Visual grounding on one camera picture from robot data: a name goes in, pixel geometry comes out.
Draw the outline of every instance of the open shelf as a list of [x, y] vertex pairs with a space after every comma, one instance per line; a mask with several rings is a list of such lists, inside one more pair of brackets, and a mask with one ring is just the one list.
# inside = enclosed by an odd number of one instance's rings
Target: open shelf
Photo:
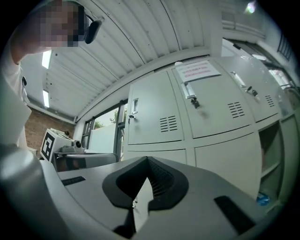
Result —
[[277, 161], [276, 163], [274, 163], [272, 166], [265, 168], [262, 172], [262, 178], [266, 175], [268, 175], [269, 173], [271, 173], [272, 171], [274, 171], [278, 165], [280, 164], [280, 161]]
[[264, 174], [264, 176], [261, 179], [259, 191], [269, 196], [270, 201], [266, 206], [261, 206], [261, 208], [265, 213], [268, 213], [273, 208], [281, 205], [281, 202], [278, 199], [278, 192], [282, 175], [282, 165], [280, 162], [275, 163], [262, 174]]
[[278, 122], [259, 132], [263, 149], [262, 177], [272, 172], [283, 159], [283, 141]]

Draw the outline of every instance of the black strip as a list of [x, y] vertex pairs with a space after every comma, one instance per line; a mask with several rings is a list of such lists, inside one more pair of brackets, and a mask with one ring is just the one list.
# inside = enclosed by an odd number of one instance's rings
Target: black strip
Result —
[[238, 46], [238, 45], [236, 45], [235, 43], [233, 44], [233, 46], [234, 46], [235, 48], [237, 48], [238, 50], [240, 50], [240, 49], [241, 49], [241, 47], [240, 47], [240, 46]]
[[267, 118], [264, 118], [264, 119], [262, 119], [262, 120], [259, 120], [259, 121], [257, 121], [256, 123], [261, 122], [261, 121], [264, 121], [264, 120], [266, 120], [266, 119], [268, 119], [268, 118], [271, 118], [271, 117], [275, 116], [276, 114], [273, 114], [272, 116], [269, 116], [269, 117], [267, 117]]
[[71, 184], [82, 182], [84, 180], [85, 180], [85, 178], [80, 176], [80, 177], [75, 177], [75, 178], [64, 179], [64, 180], [61, 180], [61, 182], [64, 186], [68, 186], [68, 185], [71, 185]]
[[214, 201], [239, 234], [255, 226], [254, 222], [228, 196], [217, 197]]

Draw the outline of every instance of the ventilation slot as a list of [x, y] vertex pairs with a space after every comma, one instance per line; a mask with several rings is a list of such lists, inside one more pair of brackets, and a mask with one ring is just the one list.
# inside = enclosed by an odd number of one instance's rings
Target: ventilation slot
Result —
[[274, 102], [273, 102], [271, 96], [270, 96], [270, 95], [267, 95], [267, 96], [265, 96], [265, 97], [266, 97], [266, 100], [267, 100], [269, 106], [270, 106], [270, 107], [274, 107], [275, 104], [274, 104]]
[[161, 118], [159, 121], [160, 121], [160, 132], [162, 133], [178, 130], [175, 116]]
[[244, 110], [240, 104], [240, 102], [227, 104], [232, 115], [232, 118], [238, 118], [245, 116]]

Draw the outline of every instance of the white wall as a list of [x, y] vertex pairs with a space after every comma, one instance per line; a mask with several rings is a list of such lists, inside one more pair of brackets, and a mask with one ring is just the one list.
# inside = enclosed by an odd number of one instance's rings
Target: white wall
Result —
[[113, 153], [116, 124], [92, 130], [89, 150], [97, 153]]

